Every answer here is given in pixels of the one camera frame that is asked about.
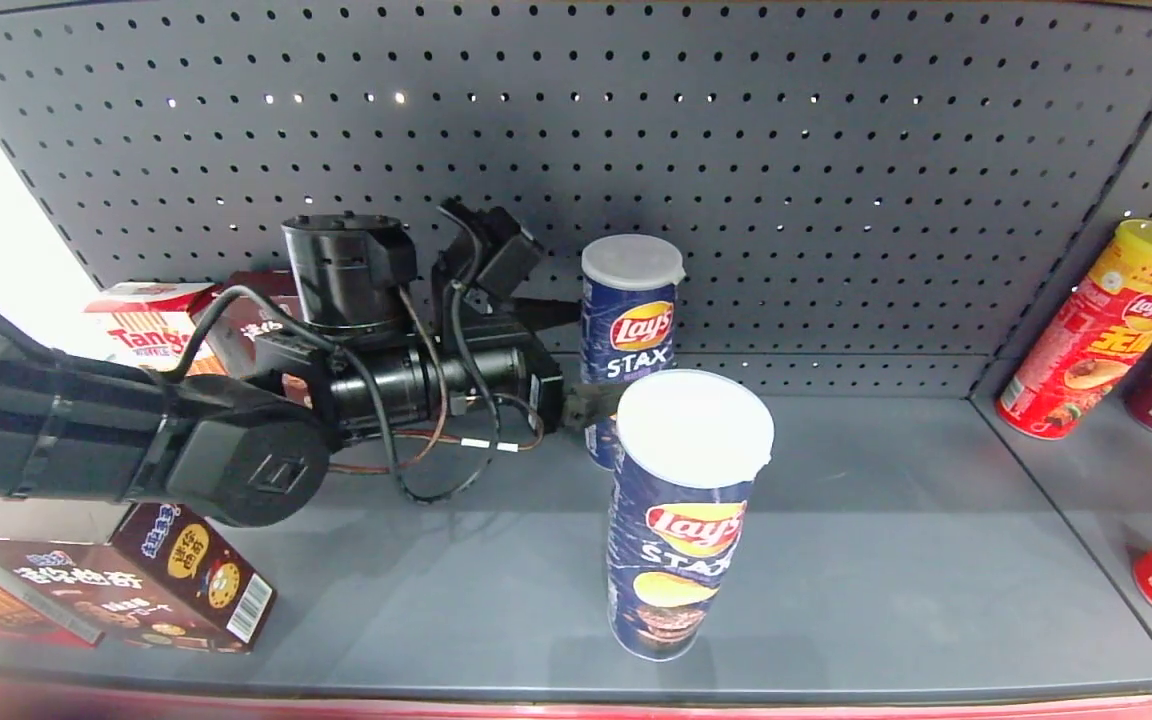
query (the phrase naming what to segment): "blue chip can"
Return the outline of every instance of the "blue chip can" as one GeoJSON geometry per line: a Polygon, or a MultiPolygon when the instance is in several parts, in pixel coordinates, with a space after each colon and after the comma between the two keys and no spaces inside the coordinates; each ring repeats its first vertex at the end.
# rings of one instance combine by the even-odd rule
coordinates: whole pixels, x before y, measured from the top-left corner
{"type": "Polygon", "coordinates": [[[732,564],[753,486],[680,487],[621,452],[607,566],[612,632],[622,647],[658,662],[691,647],[732,564]]]}
{"type": "MultiPolygon", "coordinates": [[[[673,365],[673,316],[682,253],[659,237],[617,234],[581,252],[581,381],[630,382],[673,365]]],[[[585,430],[590,457],[616,458],[616,419],[585,430]]]]}
{"type": "Polygon", "coordinates": [[[673,660],[695,643],[732,564],[773,423],[753,393],[699,370],[632,384],[617,419],[608,620],[628,652],[673,660]]]}

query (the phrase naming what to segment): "white lid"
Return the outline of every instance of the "white lid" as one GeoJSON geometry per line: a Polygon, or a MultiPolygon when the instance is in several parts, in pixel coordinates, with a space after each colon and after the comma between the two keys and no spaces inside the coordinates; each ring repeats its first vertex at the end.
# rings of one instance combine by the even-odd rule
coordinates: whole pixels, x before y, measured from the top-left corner
{"type": "Polygon", "coordinates": [[[609,234],[585,245],[579,268],[616,290],[653,290],[684,278],[682,252],[650,234],[609,234]]]}
{"type": "Polygon", "coordinates": [[[776,425],[752,392],[703,370],[664,370],[630,384],[616,410],[626,455],[690,488],[752,480],[772,460],[776,425]]]}

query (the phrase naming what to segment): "black cylinder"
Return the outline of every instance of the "black cylinder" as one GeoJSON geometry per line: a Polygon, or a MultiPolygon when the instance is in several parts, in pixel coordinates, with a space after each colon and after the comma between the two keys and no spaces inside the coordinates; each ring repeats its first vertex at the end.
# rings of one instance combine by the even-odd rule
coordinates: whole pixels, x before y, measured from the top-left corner
{"type": "MultiPolygon", "coordinates": [[[[526,397],[529,374],[522,351],[515,347],[494,347],[475,353],[484,379],[493,392],[526,397]]],[[[367,367],[376,376],[376,386],[389,424],[403,425],[433,419],[438,414],[438,376],[424,353],[394,351],[367,359],[367,367]]],[[[449,395],[463,396],[473,389],[473,381],[458,357],[444,357],[444,377],[449,395]]],[[[348,429],[370,434],[379,429],[371,393],[361,378],[339,379],[332,384],[332,395],[340,416],[348,418],[348,429]]]]}
{"type": "Polygon", "coordinates": [[[306,323],[348,336],[406,332],[410,323],[384,258],[393,243],[411,245],[396,218],[297,215],[283,236],[306,323]]]}
{"type": "MultiPolygon", "coordinates": [[[[0,497],[164,497],[152,482],[132,486],[162,424],[162,388],[145,373],[134,382],[115,377],[124,367],[99,361],[82,364],[108,366],[109,373],[51,366],[18,353],[0,359],[0,497]]],[[[180,433],[188,437],[196,415],[192,401],[180,397],[175,414],[180,433]]],[[[164,468],[172,467],[177,449],[166,448],[164,468]]]]}

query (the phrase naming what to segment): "robotic arm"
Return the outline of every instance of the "robotic arm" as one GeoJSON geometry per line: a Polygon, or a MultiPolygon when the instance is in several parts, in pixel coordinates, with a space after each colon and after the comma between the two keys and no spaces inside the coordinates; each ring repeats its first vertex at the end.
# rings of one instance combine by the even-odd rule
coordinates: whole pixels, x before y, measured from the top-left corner
{"type": "Polygon", "coordinates": [[[380,437],[391,473],[417,502],[435,497],[402,483],[395,427],[498,402],[526,411],[538,435],[562,416],[562,374],[535,333],[579,318],[575,302],[513,300],[539,263],[539,243],[501,209],[440,206],[460,227],[431,273],[434,334],[407,287],[416,251],[396,219],[300,215],[283,225],[306,321],[259,293],[232,287],[198,323],[166,373],[70,357],[38,344],[0,316],[0,497],[170,501],[233,525],[267,525],[301,509],[329,471],[329,455],[380,437]],[[484,291],[490,313],[465,302],[484,291]],[[251,297],[282,331],[260,336],[256,373],[185,377],[225,306],[251,297]],[[282,397],[305,382],[312,409],[282,397]]]}

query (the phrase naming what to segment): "gray shelf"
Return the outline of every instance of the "gray shelf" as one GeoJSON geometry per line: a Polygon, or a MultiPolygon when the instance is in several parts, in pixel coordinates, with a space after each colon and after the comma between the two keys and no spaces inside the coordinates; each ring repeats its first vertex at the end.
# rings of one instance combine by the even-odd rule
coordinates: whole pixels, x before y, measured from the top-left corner
{"type": "Polygon", "coordinates": [[[1060,442],[1008,429],[980,407],[1007,446],[1070,521],[1152,632],[1152,606],[1135,588],[1132,560],[1152,548],[1152,433],[1116,397],[1060,442]]]}
{"type": "MultiPolygon", "coordinates": [[[[335,479],[283,524],[229,530],[280,592],[251,655],[0,641],[0,674],[511,702],[1152,692],[1152,641],[969,402],[768,404],[773,464],[721,600],[675,662],[636,660],[612,639],[611,475],[563,434],[500,458],[445,507],[417,509],[388,479],[335,479]]],[[[424,473],[465,470],[456,450],[435,457],[445,464],[424,473]]]]}

